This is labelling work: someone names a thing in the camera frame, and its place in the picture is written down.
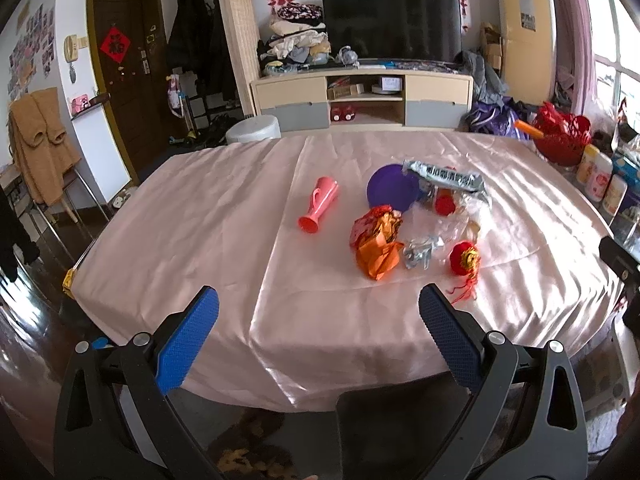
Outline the red lantern ornament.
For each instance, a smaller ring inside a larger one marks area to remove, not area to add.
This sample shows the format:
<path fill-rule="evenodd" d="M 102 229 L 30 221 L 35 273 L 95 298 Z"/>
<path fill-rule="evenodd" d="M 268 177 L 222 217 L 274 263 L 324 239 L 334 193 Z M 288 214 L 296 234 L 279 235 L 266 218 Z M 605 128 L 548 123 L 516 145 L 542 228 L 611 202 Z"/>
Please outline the red lantern ornament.
<path fill-rule="evenodd" d="M 480 273 L 480 251 L 476 245 L 470 240 L 455 244 L 449 255 L 449 269 L 452 274 L 464 279 L 463 283 L 448 290 L 452 296 L 451 303 L 474 299 Z"/>

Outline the small silver wrapper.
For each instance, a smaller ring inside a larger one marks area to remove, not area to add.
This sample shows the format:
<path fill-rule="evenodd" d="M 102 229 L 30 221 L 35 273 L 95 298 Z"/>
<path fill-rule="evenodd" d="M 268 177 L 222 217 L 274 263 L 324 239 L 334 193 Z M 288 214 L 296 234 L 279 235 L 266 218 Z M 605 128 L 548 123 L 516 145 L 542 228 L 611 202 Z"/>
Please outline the small silver wrapper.
<path fill-rule="evenodd" d="M 422 268 L 427 270 L 430 267 L 434 252 L 437 252 L 445 245 L 440 236 L 427 236 L 414 238 L 405 244 L 402 250 L 405 267 L 408 270 Z"/>

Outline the clear plastic bag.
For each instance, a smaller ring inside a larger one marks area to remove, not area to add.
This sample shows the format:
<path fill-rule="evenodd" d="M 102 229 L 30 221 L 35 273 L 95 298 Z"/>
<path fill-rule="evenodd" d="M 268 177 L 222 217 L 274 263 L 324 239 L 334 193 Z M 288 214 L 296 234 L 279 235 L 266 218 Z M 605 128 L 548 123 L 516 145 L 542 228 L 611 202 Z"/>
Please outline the clear plastic bag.
<path fill-rule="evenodd" d="M 404 213 L 400 241 L 405 247 L 414 238 L 440 236 L 445 245 L 434 252 L 431 267 L 444 263 L 454 245 L 462 240 L 476 245 L 484 223 L 491 224 L 491 206 L 457 191 L 434 188 L 423 193 Z"/>

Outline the orange red wrapper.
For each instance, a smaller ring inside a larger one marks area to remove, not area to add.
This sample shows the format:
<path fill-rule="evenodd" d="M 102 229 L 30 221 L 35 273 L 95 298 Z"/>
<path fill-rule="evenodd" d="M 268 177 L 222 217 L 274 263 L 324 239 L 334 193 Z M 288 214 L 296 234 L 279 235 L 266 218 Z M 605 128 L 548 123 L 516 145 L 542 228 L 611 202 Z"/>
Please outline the orange red wrapper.
<path fill-rule="evenodd" d="M 352 225 L 349 246 L 359 269 L 379 281 L 400 263 L 404 244 L 398 240 L 402 214 L 390 205 L 375 206 Z"/>

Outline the silver foil snack bag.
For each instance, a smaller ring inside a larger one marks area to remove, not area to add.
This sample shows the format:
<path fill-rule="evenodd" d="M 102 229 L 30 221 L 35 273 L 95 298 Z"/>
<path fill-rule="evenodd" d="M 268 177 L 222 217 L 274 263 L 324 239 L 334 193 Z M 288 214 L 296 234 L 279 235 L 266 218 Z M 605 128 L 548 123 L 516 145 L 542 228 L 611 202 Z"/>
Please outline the silver foil snack bag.
<path fill-rule="evenodd" d="M 431 188 L 457 191 L 481 200 L 488 206 L 491 205 L 484 178 L 477 172 L 460 172 L 420 162 L 420 160 L 405 160 L 402 163 L 402 171 L 405 174 L 414 174 L 420 182 L 426 183 Z"/>

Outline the purple plastic lid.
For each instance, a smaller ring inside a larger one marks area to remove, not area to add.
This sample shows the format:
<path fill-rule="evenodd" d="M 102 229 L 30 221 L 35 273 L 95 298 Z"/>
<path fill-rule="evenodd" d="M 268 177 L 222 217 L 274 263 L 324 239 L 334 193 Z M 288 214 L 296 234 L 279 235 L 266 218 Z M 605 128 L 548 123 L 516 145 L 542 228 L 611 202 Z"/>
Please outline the purple plastic lid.
<path fill-rule="evenodd" d="M 389 164 L 378 168 L 367 185 L 370 208 L 391 206 L 404 214 L 421 197 L 419 178 L 411 171 L 405 172 L 401 164 Z"/>

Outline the pink plastic vase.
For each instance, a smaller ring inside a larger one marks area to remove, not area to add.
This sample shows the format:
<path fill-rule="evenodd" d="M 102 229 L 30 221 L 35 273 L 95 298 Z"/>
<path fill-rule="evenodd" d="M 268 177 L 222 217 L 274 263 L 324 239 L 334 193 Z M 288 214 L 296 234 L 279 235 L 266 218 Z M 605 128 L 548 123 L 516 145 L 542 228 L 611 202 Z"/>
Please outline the pink plastic vase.
<path fill-rule="evenodd" d="M 319 231 L 321 217 L 336 200 L 340 185 L 330 177 L 318 179 L 309 197 L 309 207 L 306 214 L 298 218 L 299 229 L 314 234 Z"/>

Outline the white pink canister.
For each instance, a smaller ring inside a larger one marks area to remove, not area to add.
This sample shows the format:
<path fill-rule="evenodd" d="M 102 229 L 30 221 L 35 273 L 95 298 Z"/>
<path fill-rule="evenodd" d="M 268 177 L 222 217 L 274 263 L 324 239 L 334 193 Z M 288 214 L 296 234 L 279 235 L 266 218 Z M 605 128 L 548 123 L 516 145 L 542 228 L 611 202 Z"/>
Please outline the white pink canister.
<path fill-rule="evenodd" d="M 600 152 L 594 159 L 591 174 L 585 186 L 586 196 L 594 204 L 603 200 L 613 172 L 612 159 Z"/>

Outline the pink satin tablecloth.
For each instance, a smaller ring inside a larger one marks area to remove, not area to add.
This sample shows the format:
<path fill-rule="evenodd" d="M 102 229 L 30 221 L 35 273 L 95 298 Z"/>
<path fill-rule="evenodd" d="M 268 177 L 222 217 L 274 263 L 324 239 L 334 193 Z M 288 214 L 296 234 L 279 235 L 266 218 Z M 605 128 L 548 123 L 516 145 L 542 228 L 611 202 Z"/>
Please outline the pink satin tablecloth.
<path fill-rule="evenodd" d="M 475 298 L 460 309 L 524 346 L 556 339 L 576 353 L 590 341 L 623 289 L 599 256 L 608 226 L 524 143 L 487 134 L 323 133 L 171 157 L 100 235 L 73 295 L 124 344 L 216 289 L 220 315 L 184 386 L 220 403 L 322 412 L 349 390 L 438 374 L 418 296 L 458 286 L 447 259 L 373 281 L 349 246 L 370 177 L 406 159 L 486 182 L 491 224 Z M 321 177 L 340 189 L 310 234 L 297 221 Z"/>

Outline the tan coat on chair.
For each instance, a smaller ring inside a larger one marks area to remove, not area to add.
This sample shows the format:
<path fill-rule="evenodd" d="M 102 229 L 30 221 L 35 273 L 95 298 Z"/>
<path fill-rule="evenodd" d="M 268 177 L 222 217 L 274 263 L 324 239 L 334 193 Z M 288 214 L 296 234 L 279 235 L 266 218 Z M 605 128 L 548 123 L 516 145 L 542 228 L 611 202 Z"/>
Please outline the tan coat on chair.
<path fill-rule="evenodd" d="M 54 205 L 63 196 L 65 175 L 81 161 L 62 123 L 58 89 L 37 90 L 13 101 L 8 128 L 14 164 L 32 200 Z"/>

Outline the white round stool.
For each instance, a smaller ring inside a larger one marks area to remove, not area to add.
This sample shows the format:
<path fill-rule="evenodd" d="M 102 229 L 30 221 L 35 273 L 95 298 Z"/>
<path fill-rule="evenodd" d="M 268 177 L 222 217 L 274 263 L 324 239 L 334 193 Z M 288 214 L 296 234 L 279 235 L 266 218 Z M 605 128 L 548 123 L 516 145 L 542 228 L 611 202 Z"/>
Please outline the white round stool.
<path fill-rule="evenodd" d="M 281 130 L 278 118 L 271 115 L 245 118 L 226 132 L 228 144 L 280 139 L 280 137 Z"/>

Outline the beige grey TV cabinet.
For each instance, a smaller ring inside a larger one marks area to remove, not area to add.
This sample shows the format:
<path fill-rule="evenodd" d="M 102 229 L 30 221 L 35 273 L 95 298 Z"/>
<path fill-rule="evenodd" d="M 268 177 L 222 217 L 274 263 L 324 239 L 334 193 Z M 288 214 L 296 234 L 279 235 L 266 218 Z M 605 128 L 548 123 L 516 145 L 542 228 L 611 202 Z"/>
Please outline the beige grey TV cabinet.
<path fill-rule="evenodd" d="M 337 131 L 456 130 L 473 101 L 473 78 L 429 70 L 308 70 L 252 82 L 258 115 L 285 136 Z"/>

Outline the black hanging coat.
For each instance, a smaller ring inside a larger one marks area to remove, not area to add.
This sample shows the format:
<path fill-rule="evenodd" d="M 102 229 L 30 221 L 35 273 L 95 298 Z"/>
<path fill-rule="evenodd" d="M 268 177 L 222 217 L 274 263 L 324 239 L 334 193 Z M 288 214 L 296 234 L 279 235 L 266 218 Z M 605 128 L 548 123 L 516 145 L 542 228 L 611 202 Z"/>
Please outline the black hanging coat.
<path fill-rule="evenodd" d="M 194 73 L 202 96 L 220 93 L 234 101 L 236 85 L 219 0 L 178 0 L 177 14 L 168 41 L 170 68 Z"/>

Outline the black flat television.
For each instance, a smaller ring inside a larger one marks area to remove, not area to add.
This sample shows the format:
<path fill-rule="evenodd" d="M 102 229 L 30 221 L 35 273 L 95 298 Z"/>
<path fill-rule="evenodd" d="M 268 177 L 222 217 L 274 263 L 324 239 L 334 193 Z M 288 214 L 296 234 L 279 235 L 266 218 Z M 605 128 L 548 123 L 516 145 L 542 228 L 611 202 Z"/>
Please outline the black flat television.
<path fill-rule="evenodd" d="M 322 0 L 322 10 L 334 54 L 451 63 L 462 51 L 459 0 Z"/>

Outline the cream standing air conditioner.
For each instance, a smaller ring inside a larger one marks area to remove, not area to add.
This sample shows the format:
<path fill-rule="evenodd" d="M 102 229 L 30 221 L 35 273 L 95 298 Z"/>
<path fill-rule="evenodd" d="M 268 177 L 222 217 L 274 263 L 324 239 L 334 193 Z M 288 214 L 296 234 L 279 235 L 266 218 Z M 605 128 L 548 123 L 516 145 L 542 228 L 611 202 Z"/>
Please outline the cream standing air conditioner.
<path fill-rule="evenodd" d="M 501 77 L 514 100 L 540 105 L 555 82 L 556 21 L 553 0 L 499 0 Z"/>

